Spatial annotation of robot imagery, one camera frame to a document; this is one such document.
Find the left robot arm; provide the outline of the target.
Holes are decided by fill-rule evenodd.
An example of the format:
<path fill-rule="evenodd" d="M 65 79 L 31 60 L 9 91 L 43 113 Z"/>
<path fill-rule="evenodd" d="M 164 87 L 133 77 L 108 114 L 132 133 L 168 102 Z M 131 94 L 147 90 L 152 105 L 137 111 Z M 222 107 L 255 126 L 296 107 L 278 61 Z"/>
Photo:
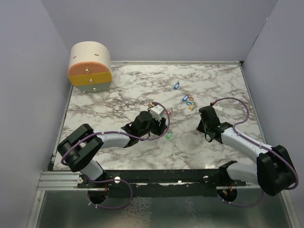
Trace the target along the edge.
<path fill-rule="evenodd" d="M 106 173 L 94 160 L 100 149 L 112 147 L 129 148 L 140 141 L 152 140 L 150 134 L 160 138 L 167 130 L 167 112 L 160 106 L 141 111 L 135 120 L 117 131 L 95 132 L 89 124 L 83 124 L 65 138 L 57 151 L 62 156 L 62 164 L 72 172 L 81 172 L 88 177 L 92 186 L 98 188 L 104 184 Z"/>

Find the yellow key tag with key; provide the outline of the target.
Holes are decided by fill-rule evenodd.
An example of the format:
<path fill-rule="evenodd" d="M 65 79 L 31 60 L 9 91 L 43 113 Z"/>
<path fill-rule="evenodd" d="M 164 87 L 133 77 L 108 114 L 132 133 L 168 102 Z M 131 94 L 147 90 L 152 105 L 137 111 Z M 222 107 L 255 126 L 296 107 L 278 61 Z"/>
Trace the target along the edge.
<path fill-rule="evenodd" d="M 192 103 L 190 106 L 189 106 L 189 109 L 191 110 L 191 111 L 193 111 L 194 109 L 196 109 L 198 106 L 197 106 L 197 104 L 196 103 Z"/>

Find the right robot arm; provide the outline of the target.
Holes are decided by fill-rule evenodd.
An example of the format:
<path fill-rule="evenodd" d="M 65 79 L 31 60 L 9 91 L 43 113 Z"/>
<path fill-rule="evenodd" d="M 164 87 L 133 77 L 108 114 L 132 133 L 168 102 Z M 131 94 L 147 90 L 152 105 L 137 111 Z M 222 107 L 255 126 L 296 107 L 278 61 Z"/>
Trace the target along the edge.
<path fill-rule="evenodd" d="M 269 196 L 297 186 L 298 176 L 285 147 L 261 143 L 243 135 L 232 124 L 221 123 L 210 105 L 200 108 L 199 114 L 201 120 L 197 130 L 208 142 L 230 146 L 253 162 L 252 165 L 231 162 L 218 174 L 222 185 L 228 186 L 235 180 L 246 181 L 259 185 Z"/>

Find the green key tag with key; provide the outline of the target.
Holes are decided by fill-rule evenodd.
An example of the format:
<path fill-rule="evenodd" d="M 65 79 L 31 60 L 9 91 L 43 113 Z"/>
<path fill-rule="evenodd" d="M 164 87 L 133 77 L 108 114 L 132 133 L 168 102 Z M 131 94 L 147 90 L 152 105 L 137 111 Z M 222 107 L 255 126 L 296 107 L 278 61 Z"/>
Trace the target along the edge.
<path fill-rule="evenodd" d="M 167 131 L 167 134 L 166 134 L 166 139 L 170 139 L 172 135 L 173 135 L 172 130 L 171 130 L 171 129 L 168 130 L 168 131 Z"/>

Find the blue key tag with key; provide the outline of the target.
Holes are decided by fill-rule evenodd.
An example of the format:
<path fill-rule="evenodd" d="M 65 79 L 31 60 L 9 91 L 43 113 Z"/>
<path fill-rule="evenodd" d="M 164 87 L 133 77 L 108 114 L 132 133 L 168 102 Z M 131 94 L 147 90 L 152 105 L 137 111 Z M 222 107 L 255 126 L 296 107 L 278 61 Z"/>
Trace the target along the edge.
<path fill-rule="evenodd" d="M 188 100 L 189 96 L 188 95 L 185 95 L 183 98 L 182 98 L 182 101 L 183 102 L 186 102 Z"/>

